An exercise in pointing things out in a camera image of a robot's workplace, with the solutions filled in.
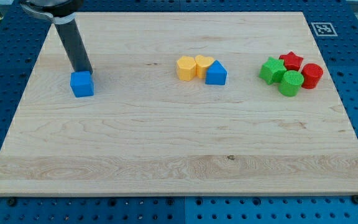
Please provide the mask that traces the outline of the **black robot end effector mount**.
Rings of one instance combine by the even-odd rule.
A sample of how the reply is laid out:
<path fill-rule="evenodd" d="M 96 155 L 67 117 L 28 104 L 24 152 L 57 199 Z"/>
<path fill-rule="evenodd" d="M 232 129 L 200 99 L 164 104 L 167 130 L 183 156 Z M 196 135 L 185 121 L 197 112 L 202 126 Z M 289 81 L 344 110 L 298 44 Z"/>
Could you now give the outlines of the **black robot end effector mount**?
<path fill-rule="evenodd" d="M 20 0 L 21 8 L 28 15 L 53 24 L 67 24 L 75 18 L 75 12 L 84 0 Z"/>

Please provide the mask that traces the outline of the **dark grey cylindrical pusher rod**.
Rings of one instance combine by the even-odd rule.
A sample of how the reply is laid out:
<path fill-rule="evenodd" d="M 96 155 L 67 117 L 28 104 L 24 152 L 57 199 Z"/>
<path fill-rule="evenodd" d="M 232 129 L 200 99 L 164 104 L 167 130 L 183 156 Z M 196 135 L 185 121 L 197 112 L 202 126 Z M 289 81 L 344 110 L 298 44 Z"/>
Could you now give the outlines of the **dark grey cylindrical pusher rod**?
<path fill-rule="evenodd" d="M 82 41 L 75 20 L 66 24 L 55 24 L 60 40 L 63 44 L 68 59 L 75 72 L 88 71 L 93 73 L 93 68 Z"/>

